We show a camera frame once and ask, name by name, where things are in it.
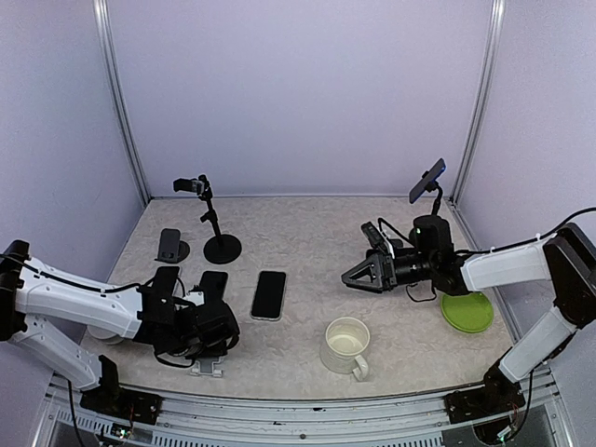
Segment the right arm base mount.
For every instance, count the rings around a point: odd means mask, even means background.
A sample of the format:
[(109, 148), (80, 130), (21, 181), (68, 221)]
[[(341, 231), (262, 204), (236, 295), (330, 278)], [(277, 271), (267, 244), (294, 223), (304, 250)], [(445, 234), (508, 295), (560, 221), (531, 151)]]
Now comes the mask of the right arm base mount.
[(512, 411), (526, 404), (518, 388), (500, 391), (483, 386), (465, 391), (455, 391), (444, 398), (451, 424), (459, 424), (495, 414)]

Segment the black gooseneck phone stand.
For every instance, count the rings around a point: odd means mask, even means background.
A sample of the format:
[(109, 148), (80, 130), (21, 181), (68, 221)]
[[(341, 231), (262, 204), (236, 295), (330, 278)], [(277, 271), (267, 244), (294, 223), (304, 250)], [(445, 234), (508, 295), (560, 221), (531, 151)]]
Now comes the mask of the black gooseneck phone stand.
[(425, 181), (424, 191), (427, 193), (437, 192), (432, 204), (431, 214), (438, 215), (443, 197), (443, 189), (439, 185), (438, 180), (436, 178), (430, 179), (429, 175), (430, 172), (426, 171), (425, 175), (423, 176), (423, 180)]

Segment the blue-edged phone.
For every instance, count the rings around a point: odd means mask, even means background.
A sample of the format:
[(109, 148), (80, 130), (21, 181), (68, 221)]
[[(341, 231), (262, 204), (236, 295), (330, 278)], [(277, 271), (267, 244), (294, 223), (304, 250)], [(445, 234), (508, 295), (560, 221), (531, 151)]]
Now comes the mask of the blue-edged phone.
[(409, 203), (413, 204), (424, 194), (424, 192), (432, 192), (436, 190), (439, 187), (437, 180), (445, 171), (445, 169), (446, 164), (444, 159), (441, 157), (421, 176), (421, 179), (418, 181), (418, 183), (411, 189), (409, 193)]

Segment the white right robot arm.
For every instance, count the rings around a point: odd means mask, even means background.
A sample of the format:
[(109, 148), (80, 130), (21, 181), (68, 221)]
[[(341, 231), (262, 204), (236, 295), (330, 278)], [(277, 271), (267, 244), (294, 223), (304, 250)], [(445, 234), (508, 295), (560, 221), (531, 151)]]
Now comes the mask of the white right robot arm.
[(386, 236), (372, 223), (362, 233), (371, 248), (367, 258), (347, 270), (342, 282), (375, 293), (427, 281), (451, 296), (500, 286), (548, 280), (555, 292), (552, 307), (485, 374), (476, 403), (496, 413), (517, 384), (543, 361), (556, 356), (595, 319), (595, 247), (581, 228), (562, 223), (544, 235), (487, 251), (456, 250), (449, 223), (438, 215), (416, 218), (408, 241)]

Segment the silver folding phone stand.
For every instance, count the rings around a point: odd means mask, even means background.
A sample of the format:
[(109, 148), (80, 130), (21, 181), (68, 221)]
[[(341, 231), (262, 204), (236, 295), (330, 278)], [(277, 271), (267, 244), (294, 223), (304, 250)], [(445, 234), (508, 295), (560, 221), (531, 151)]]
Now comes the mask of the silver folding phone stand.
[(190, 374), (193, 376), (222, 378), (224, 376), (223, 361), (223, 356), (197, 359), (190, 369)]

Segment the black round-base phone stand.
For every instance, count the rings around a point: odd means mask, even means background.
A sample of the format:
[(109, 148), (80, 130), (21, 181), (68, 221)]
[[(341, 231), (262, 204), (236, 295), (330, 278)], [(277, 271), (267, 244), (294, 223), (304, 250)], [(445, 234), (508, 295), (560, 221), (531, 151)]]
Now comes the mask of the black round-base phone stand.
[(210, 223), (214, 236), (204, 245), (205, 259), (212, 264), (230, 264), (235, 261), (242, 252), (242, 245), (237, 237), (221, 232), (218, 214), (212, 203), (213, 193), (208, 177), (200, 174), (192, 179), (179, 178), (173, 182), (173, 190), (194, 193), (207, 205), (207, 211), (200, 217), (200, 221)]

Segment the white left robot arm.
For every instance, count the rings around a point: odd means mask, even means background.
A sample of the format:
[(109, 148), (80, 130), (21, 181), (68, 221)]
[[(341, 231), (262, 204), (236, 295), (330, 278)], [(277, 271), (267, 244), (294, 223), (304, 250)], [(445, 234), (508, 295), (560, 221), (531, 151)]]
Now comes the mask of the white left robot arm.
[(160, 266), (144, 283), (116, 286), (57, 270), (34, 258), (20, 239), (1, 252), (1, 339), (43, 361), (112, 414), (130, 405), (116, 364), (89, 354), (48, 318), (97, 330), (99, 337), (131, 340), (166, 354), (195, 360), (224, 356), (239, 340), (230, 306), (200, 288), (178, 297), (177, 266)]

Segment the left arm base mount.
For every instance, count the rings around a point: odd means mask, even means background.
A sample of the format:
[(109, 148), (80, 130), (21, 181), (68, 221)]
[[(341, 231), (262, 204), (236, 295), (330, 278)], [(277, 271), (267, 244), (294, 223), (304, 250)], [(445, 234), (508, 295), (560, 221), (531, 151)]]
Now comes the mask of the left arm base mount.
[(153, 426), (162, 401), (160, 396), (153, 393), (120, 388), (114, 394), (110, 394), (97, 388), (84, 392), (80, 405), (96, 413)]

